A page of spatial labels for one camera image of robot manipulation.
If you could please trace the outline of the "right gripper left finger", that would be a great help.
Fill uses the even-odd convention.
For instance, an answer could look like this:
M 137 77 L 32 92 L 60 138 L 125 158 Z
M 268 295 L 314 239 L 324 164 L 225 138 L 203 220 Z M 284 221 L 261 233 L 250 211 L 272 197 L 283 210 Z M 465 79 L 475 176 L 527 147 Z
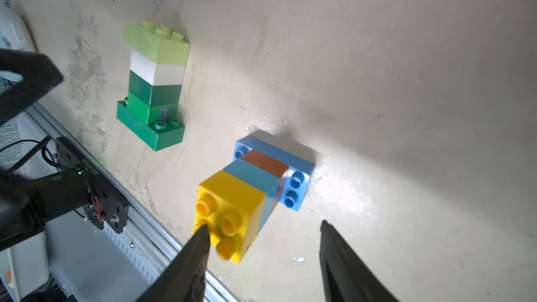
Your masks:
M 208 225 L 201 225 L 139 301 L 203 301 L 210 252 Z

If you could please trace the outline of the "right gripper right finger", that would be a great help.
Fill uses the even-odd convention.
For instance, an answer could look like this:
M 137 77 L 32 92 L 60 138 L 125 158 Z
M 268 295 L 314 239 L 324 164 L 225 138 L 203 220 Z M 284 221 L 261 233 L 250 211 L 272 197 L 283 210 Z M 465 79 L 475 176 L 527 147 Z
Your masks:
M 327 301 L 396 301 L 336 228 L 320 227 L 320 266 Z

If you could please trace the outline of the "yellow lego brick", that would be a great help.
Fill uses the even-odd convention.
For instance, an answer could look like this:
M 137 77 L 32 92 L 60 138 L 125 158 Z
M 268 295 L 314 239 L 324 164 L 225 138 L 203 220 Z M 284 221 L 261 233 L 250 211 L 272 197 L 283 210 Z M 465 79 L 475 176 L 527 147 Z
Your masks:
M 194 228 L 209 228 L 218 256 L 239 264 L 258 234 L 267 196 L 253 186 L 219 171 L 200 183 Z

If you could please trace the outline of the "light blue lego brick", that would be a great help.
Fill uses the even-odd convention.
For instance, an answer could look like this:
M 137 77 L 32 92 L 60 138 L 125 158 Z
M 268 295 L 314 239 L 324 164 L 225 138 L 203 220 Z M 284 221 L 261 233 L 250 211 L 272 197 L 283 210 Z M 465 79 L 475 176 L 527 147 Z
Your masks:
M 274 205 L 276 204 L 275 198 L 280 179 L 268 171 L 260 169 L 250 162 L 246 162 L 244 159 L 236 159 L 227 165 L 223 171 L 247 183 L 267 196 L 258 229 L 258 233 L 260 233 L 270 218 Z

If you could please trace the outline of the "brown square lego brick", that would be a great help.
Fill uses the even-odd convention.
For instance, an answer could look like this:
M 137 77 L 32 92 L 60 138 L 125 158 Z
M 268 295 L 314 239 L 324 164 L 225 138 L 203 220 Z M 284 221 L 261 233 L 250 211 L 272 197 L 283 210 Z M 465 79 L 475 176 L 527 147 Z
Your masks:
M 280 179 L 275 196 L 275 201 L 271 209 L 271 212 L 274 212 L 275 208 L 278 206 L 278 203 L 282 198 L 289 166 L 256 150 L 251 150 L 250 152 L 243 155 L 241 159 L 252 164 L 253 166 L 265 170 L 266 172 Z

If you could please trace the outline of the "long green lego brick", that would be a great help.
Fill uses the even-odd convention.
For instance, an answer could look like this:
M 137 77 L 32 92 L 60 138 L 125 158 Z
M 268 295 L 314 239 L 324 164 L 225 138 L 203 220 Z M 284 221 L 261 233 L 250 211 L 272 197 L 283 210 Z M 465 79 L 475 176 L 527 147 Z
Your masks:
M 165 121 L 144 124 L 127 109 L 125 101 L 117 103 L 117 119 L 155 152 L 183 141 L 185 126 L 180 120 L 170 118 Z

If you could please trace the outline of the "bright green square lego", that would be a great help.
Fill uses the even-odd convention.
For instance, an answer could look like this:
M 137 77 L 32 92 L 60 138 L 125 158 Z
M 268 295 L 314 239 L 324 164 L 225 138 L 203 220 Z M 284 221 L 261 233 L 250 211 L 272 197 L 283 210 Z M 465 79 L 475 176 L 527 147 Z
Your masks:
M 142 123 L 149 125 L 156 121 L 166 121 L 176 117 L 178 104 L 165 103 L 150 106 L 130 92 L 127 96 L 127 109 Z

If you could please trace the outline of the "dark green square lego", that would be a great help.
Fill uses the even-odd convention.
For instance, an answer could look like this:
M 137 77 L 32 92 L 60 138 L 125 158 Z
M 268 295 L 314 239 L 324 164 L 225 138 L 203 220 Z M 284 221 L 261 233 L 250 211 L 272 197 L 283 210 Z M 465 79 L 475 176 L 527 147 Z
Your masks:
M 149 106 L 177 103 L 182 85 L 151 85 L 133 71 L 129 73 L 129 91 Z

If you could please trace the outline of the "cream square lego brick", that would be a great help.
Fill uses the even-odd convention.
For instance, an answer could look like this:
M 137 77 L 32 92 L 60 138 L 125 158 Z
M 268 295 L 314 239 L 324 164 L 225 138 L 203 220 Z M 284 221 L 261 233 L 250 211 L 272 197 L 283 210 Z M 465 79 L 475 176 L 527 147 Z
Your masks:
M 130 71 L 152 86 L 182 85 L 185 66 L 157 64 L 136 50 L 131 51 Z

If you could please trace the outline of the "long blue lego brick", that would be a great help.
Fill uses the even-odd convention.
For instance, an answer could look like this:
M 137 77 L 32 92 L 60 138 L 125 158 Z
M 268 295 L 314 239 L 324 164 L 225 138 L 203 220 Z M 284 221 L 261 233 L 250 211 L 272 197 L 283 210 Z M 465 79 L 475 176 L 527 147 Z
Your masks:
M 234 159 L 241 159 L 243 155 L 251 150 L 261 152 L 289 166 L 280 203 L 298 212 L 306 197 L 310 179 L 315 169 L 313 160 L 284 150 L 282 146 L 253 134 L 236 141 Z

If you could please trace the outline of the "lime green lego brick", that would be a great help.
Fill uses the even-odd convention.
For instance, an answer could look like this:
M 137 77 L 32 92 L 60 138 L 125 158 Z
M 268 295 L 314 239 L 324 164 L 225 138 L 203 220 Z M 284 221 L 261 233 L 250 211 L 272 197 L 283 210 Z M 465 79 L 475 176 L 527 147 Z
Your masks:
M 122 31 L 122 39 L 133 50 L 157 64 L 187 64 L 190 44 L 181 33 L 169 26 L 157 26 L 149 21 L 130 22 Z

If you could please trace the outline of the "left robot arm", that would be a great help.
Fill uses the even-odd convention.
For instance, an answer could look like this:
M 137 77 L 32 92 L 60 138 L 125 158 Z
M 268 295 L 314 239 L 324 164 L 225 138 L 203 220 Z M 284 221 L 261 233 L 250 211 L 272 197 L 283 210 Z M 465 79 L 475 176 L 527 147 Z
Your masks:
M 1 70 L 22 76 L 9 91 L 1 93 L 1 124 L 19 115 L 63 81 L 49 57 L 22 50 L 1 50 Z M 1 250 L 44 231 L 47 215 L 37 183 L 17 170 L 43 149 L 47 136 L 11 168 L 1 170 Z

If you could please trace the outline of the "pale blue round clock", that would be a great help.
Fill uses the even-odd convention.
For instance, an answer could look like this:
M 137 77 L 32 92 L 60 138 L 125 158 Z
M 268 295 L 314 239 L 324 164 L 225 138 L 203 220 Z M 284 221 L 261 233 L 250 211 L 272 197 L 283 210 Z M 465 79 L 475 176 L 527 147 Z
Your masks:
M 25 21 L 11 8 L 1 6 L 1 49 L 36 52 Z

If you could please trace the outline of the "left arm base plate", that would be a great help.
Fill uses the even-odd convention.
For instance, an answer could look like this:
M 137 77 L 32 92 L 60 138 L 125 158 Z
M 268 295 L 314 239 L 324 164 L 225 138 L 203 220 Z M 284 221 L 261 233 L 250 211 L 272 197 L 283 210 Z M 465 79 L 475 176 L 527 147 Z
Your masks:
M 96 228 L 108 225 L 115 233 L 122 233 L 129 201 L 68 138 L 56 138 L 55 147 L 60 171 L 30 182 L 45 221 L 82 208 Z

